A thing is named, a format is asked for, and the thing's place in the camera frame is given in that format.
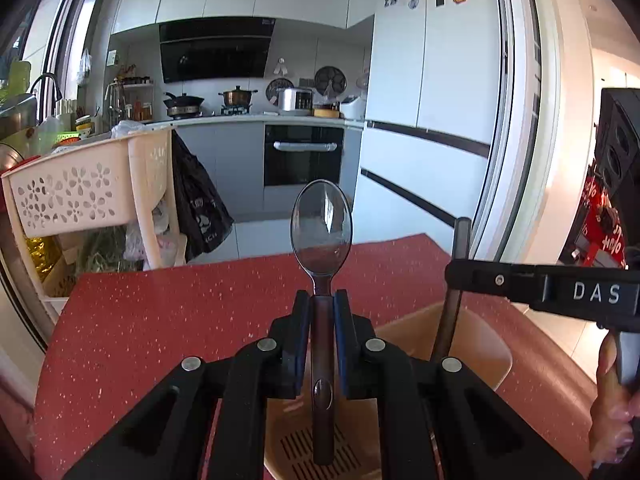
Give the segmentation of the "person's right hand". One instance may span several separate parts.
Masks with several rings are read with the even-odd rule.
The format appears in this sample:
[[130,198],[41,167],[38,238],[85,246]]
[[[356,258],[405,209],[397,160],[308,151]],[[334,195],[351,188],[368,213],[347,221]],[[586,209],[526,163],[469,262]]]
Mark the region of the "person's right hand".
[[639,393],[631,394],[616,373],[615,338],[603,339],[597,368],[597,397],[594,400],[589,431],[590,456],[594,466],[617,464],[634,442],[631,421],[639,416]]

